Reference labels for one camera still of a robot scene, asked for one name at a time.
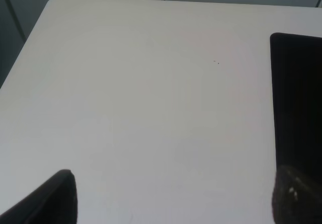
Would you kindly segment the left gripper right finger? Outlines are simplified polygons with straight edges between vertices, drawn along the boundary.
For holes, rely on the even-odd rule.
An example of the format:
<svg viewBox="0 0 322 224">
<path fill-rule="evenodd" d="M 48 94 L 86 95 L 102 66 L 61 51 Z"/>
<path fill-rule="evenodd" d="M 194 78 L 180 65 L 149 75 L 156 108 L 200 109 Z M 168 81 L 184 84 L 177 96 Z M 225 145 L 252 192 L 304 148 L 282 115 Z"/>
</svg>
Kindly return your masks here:
<svg viewBox="0 0 322 224">
<path fill-rule="evenodd" d="M 274 223 L 321 223 L 321 185 L 294 167 L 278 167 L 272 214 Z"/>
</svg>

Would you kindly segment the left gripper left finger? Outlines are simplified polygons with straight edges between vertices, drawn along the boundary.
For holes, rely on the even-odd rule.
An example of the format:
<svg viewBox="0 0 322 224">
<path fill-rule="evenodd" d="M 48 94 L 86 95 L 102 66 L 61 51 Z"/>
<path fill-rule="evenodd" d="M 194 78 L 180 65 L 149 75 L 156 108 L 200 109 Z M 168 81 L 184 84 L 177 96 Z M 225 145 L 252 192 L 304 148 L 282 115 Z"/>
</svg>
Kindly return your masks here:
<svg viewBox="0 0 322 224">
<path fill-rule="evenodd" d="M 77 190 L 71 170 L 60 170 L 1 214 L 1 223 L 77 223 Z"/>
</svg>

